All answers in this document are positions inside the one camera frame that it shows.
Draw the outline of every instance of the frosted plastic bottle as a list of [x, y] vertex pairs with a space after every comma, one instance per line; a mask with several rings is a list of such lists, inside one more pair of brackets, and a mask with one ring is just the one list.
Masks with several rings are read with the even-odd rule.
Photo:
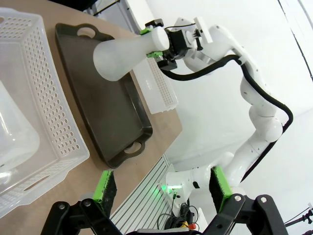
[[39, 144], [38, 133], [0, 81], [0, 173], [28, 160]]
[[93, 52], [93, 62], [98, 73], [109, 81], [117, 81], [154, 51], [164, 51], [170, 46], [162, 27], [133, 38], [122, 38], [98, 44]]

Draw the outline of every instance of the table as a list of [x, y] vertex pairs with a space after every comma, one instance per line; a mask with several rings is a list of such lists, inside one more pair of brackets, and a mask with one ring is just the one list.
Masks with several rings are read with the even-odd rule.
[[[77, 126], [90, 151], [89, 159], [71, 170], [64, 181], [30, 205], [17, 207], [0, 219], [0, 233], [2, 235], [37, 235], [40, 234], [54, 202], [67, 201], [71, 205], [75, 204], [84, 193], [94, 191], [102, 171], [108, 169], [98, 157], [70, 90], [55, 43], [55, 25], [56, 23], [71, 25], [90, 23], [96, 26], [100, 32], [110, 34], [115, 38], [132, 37], [134, 34], [91, 15], [45, 0], [1, 0], [0, 7], [10, 7], [18, 11], [39, 14], [43, 17], [51, 54], [62, 88]], [[136, 79], [134, 82], [152, 124], [153, 135], [147, 141], [146, 149], [142, 154], [126, 160], [118, 169], [114, 170], [117, 195], [112, 212], [135, 189], [182, 130], [175, 110], [151, 115]], [[83, 233], [92, 234], [91, 230]]]

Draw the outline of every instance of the bolt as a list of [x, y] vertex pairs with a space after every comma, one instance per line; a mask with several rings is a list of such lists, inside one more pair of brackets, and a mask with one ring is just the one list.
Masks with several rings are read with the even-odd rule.
[[241, 196], [235, 196], [235, 200], [237, 201], [237, 202], [239, 202], [240, 200], [241, 200]]
[[60, 204], [60, 205], [59, 205], [59, 208], [60, 208], [61, 210], [63, 210], [63, 209], [65, 208], [64, 204]]
[[84, 206], [85, 206], [85, 207], [88, 207], [88, 206], [90, 206], [90, 205], [91, 205], [90, 201], [85, 201], [85, 202], [84, 202]]

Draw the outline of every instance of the tray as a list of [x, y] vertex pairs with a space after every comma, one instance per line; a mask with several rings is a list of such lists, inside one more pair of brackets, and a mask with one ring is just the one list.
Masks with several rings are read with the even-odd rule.
[[0, 80], [40, 138], [27, 161], [0, 169], [1, 218], [60, 183], [89, 151], [64, 96], [40, 15], [0, 8]]
[[[86, 28], [94, 31], [93, 38], [78, 36], [80, 29]], [[93, 64], [95, 47], [113, 37], [100, 33], [91, 24], [59, 23], [55, 35], [76, 103], [100, 158], [116, 168], [142, 153], [152, 126], [131, 75], [111, 82], [102, 78]], [[140, 148], [128, 152], [134, 143], [139, 143]]]

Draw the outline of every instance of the slatted metal panel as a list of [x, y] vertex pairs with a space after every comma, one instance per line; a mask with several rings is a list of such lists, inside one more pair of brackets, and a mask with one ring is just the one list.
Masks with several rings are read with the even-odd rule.
[[[171, 208], [164, 199], [159, 185], [168, 166], [169, 162], [163, 155], [131, 195], [112, 214], [111, 221], [122, 234], [138, 229], [156, 229], [159, 215], [170, 213]], [[160, 219], [161, 228], [165, 221], [165, 216]]]

